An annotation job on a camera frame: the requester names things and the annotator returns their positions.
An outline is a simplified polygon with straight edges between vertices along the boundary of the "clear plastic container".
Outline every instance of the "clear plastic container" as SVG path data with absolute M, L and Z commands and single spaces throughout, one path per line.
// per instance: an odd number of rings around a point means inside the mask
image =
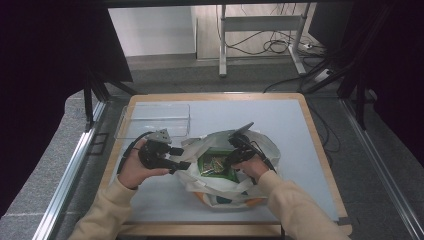
M 188 104 L 140 104 L 124 107 L 116 139 L 136 139 L 145 132 L 167 129 L 169 136 L 185 137 L 190 129 Z

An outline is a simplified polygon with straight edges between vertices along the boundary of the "table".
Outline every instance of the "table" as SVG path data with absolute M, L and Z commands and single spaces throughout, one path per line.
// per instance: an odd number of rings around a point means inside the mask
M 309 134 L 313 141 L 313 147 L 319 158 L 323 174 L 331 192 L 337 214 L 340 219 L 340 227 L 346 234 L 352 232 L 350 224 L 342 223 L 347 219 L 347 212 L 338 191 L 331 169 L 328 165 L 324 150 L 315 129 L 311 114 L 309 113 L 306 101 L 301 94 L 297 93 L 214 93 L 214 94 L 152 94 L 137 95 L 131 98 L 128 106 L 135 106 L 137 102 L 162 102 L 162 101 L 255 101 L 255 100 L 297 100 L 301 111 L 305 117 L 305 122 Z M 108 164 L 106 166 L 99 189 L 108 186 L 113 176 L 116 162 L 121 152 L 122 139 L 117 139 L 113 146 Z M 281 229 L 278 222 L 272 223 L 233 223 L 233 224 L 213 224 L 213 223 L 149 223 L 137 224 L 126 223 L 122 226 L 120 234 L 123 235 L 145 235 L 145 236 L 279 236 Z

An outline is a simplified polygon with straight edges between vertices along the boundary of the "gray carpet floor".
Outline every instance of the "gray carpet floor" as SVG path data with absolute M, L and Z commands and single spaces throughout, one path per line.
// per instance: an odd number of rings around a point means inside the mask
M 296 77 L 293 64 L 284 58 L 259 62 L 232 60 L 226 78 L 218 76 L 216 61 L 187 60 L 185 66 L 181 66 L 181 62 L 174 65 L 160 62 L 149 68 L 143 65 L 143 61 L 129 59 L 129 65 L 134 83 L 127 85 L 143 93 L 262 92 L 269 84 Z M 299 84 L 299 80 L 287 81 L 270 91 L 295 92 Z M 350 237 L 412 239 L 336 97 L 337 86 L 336 82 L 306 98 L 322 142 L 326 142 L 324 148 L 353 226 Z M 105 140 L 105 145 L 91 145 L 78 173 L 78 183 L 69 193 L 51 239 L 66 239 L 94 199 L 114 143 L 120 113 L 130 99 L 125 92 L 110 85 L 107 87 L 112 97 L 105 110 L 107 117 L 101 120 L 96 133 L 99 139 Z M 368 134 L 419 219 L 423 220 L 424 169 L 374 112 L 372 103 L 367 104 L 365 110 Z M 62 123 L 50 146 L 7 214 L 2 217 L 0 239 L 32 238 L 84 126 L 83 94 L 79 92 L 68 99 Z

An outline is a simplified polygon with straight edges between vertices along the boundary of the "person's right hand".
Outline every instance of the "person's right hand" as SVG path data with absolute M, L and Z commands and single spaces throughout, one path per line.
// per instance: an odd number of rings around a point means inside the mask
M 262 176 L 262 174 L 269 170 L 268 166 L 257 154 L 248 161 L 233 164 L 231 167 L 233 169 L 241 169 L 249 177 L 253 177 L 256 182 L 259 182 L 259 178 Z

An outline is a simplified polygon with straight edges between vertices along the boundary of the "item inside plastic bag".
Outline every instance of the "item inside plastic bag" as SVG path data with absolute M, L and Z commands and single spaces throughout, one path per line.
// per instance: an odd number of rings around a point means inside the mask
M 265 198 L 258 186 L 242 172 L 236 172 L 226 165 L 225 157 L 235 148 L 228 137 L 235 130 L 216 132 L 183 146 L 184 153 L 172 157 L 173 161 L 187 161 L 190 167 L 177 171 L 176 175 L 188 192 L 193 192 L 206 205 L 213 208 L 246 208 Z M 244 133 L 254 141 L 277 168 L 280 151 L 264 134 L 247 130 Z

